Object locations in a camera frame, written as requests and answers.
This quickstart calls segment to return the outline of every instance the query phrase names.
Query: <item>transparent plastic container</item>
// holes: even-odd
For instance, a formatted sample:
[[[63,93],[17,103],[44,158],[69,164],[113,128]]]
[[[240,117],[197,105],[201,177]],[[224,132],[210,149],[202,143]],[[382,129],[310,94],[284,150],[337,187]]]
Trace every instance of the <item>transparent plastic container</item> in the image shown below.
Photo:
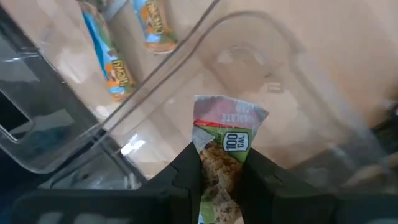
[[[314,57],[267,14],[231,11],[228,4],[237,3],[214,1],[104,122],[121,153],[150,179],[191,141],[194,96],[228,95],[269,112],[252,147],[283,168],[330,153],[323,164],[296,172],[311,184],[337,190],[358,170],[377,164],[387,185],[394,185],[385,153]],[[342,167],[344,173],[337,169]]]

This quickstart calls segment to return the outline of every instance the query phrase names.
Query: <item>100 cal label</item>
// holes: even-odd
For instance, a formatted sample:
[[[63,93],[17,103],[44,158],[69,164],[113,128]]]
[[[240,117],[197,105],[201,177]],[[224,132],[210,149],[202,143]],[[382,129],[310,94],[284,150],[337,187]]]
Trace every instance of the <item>100 cal label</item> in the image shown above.
[[[224,137],[224,150],[246,151],[249,146],[249,135],[247,133],[226,133]]]

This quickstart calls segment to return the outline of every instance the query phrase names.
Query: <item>plastic bin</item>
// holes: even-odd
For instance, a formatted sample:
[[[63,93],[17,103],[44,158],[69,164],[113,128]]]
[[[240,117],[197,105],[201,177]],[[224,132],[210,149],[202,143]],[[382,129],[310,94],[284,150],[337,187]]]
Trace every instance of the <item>plastic bin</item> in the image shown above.
[[[360,115],[289,30],[263,12],[229,11],[230,2],[214,1],[104,122],[121,153],[147,178],[155,176],[190,142],[194,96],[228,95],[269,112],[252,147],[278,165],[291,169],[331,152],[326,163],[298,173],[317,187],[336,190],[341,176],[384,167],[384,152]]]

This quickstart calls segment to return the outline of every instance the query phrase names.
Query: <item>beige surface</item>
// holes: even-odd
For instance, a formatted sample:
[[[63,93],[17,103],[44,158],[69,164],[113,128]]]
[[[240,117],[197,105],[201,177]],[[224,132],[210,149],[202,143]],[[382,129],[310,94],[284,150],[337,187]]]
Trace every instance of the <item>beige surface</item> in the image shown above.
[[[210,0],[171,0],[168,2],[167,11],[181,39],[189,33],[210,2]],[[317,85],[316,83],[321,80],[327,80],[325,76],[333,80],[341,90],[339,93],[364,116],[368,126],[373,126],[385,119],[385,109],[391,100],[397,97],[398,27],[396,21],[398,21],[398,14],[395,12],[398,11],[398,3],[395,0],[222,2],[222,7],[218,9],[220,15],[239,10],[257,10],[268,13],[273,20],[291,32],[301,48],[305,49],[306,54],[317,59],[319,69],[314,69],[312,66],[307,69],[303,66],[304,71],[309,71],[305,73],[311,82]],[[44,55],[60,71],[65,81],[100,121],[118,106],[108,95],[90,37],[74,1],[1,0],[1,4],[44,51]],[[143,34],[130,2],[109,24],[128,67],[139,81],[143,81],[165,58],[165,55],[155,56],[144,48]],[[179,153],[182,146],[189,142],[192,94],[234,94],[228,87],[236,83],[245,83],[246,88],[258,85],[256,86],[259,90],[257,95],[250,93],[235,95],[259,103],[263,101],[263,99],[259,100],[258,94],[268,88],[267,85],[262,84],[265,83],[264,81],[245,79],[240,75],[232,79],[214,75],[236,72],[239,69],[245,74],[245,66],[247,68],[251,62],[240,67],[235,65],[234,70],[228,69],[228,66],[214,67],[211,65],[210,56],[212,50],[218,48],[217,45],[212,44],[214,43],[208,43],[207,49],[200,49],[199,54],[196,55],[197,58],[192,62],[192,68],[184,68],[186,77],[174,78],[173,85],[165,86],[162,91],[159,91],[159,95],[152,96],[112,132],[121,145],[131,141],[135,134],[137,136],[133,141],[141,140],[140,144],[144,142],[139,150],[130,156],[136,163],[140,163],[140,166],[148,168],[146,171],[148,176],[156,174]],[[185,86],[178,94],[175,94],[176,86],[182,84]],[[143,89],[140,94],[145,95],[145,91],[148,90],[150,88]],[[294,94],[285,93],[285,96],[278,94],[277,103],[272,98],[267,99],[268,105],[264,103],[267,110],[276,110],[275,107],[278,106],[277,111],[288,111],[285,114],[270,115],[270,118],[275,117],[268,121],[274,124],[267,124],[274,127],[272,132],[277,132],[277,128],[283,130],[284,127],[289,127],[286,117],[294,119],[300,116],[289,113],[289,111],[295,111],[294,108],[297,107],[297,102],[294,102],[294,97],[291,97],[291,95],[295,96]],[[325,94],[325,98],[333,98],[333,94],[328,95],[327,91]],[[281,97],[284,98],[284,103],[280,103]],[[185,106],[175,106],[175,102]],[[345,116],[339,104],[332,103],[332,105],[335,116],[344,122],[349,122],[347,121],[349,116]],[[117,119],[112,120],[106,127],[110,128]],[[317,152],[310,150],[306,155],[302,155],[290,150],[264,149],[262,153],[283,166],[290,167]]]

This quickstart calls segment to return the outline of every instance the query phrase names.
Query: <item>snack bar wrapper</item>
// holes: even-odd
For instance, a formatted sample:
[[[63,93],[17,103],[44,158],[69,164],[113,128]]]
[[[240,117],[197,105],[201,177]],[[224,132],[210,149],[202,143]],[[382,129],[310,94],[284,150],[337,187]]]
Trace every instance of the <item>snack bar wrapper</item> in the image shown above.
[[[145,47],[155,54],[172,52],[177,36],[165,15],[164,0],[133,0],[134,10],[145,35]]]
[[[109,92],[115,101],[122,101],[134,91],[136,83],[127,70],[124,60],[116,50],[96,1],[79,0],[78,3],[93,39],[95,52],[104,73]]]
[[[202,161],[205,192],[200,213],[206,224],[234,223],[242,164],[268,112],[227,96],[198,95],[193,109],[192,142]]]

